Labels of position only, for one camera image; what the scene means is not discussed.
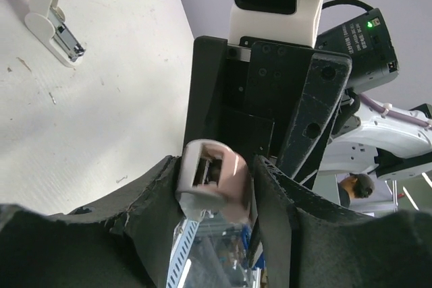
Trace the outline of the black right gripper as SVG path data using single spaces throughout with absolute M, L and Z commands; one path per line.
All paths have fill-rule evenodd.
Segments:
M 342 53 L 250 40 L 194 41 L 184 141 L 223 142 L 251 163 L 274 157 L 291 179 L 317 176 L 352 69 Z

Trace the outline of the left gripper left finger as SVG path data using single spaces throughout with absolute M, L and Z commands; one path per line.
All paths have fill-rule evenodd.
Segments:
M 2 287 L 164 287 L 180 158 L 69 214 L 1 206 Z

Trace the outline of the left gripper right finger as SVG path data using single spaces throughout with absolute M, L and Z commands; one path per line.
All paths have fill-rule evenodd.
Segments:
M 262 156 L 253 177 L 270 287 L 430 287 L 431 215 L 370 217 L 330 202 Z

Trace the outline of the pink stapler top cover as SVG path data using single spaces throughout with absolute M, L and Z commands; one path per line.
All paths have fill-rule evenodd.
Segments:
M 220 212 L 229 223 L 247 224 L 251 185 L 248 165 L 240 154 L 216 140 L 197 139 L 184 149 L 175 196 L 192 221 L 201 222 L 207 212 Z

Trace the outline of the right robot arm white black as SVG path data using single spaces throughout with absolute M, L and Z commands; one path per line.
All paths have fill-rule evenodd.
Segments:
M 197 38 L 184 141 L 223 142 L 247 163 L 268 158 L 295 181 L 430 171 L 431 107 L 372 95 L 399 70 L 381 11 L 360 4 L 359 16 L 319 32 L 322 8 L 233 7 L 227 38 Z

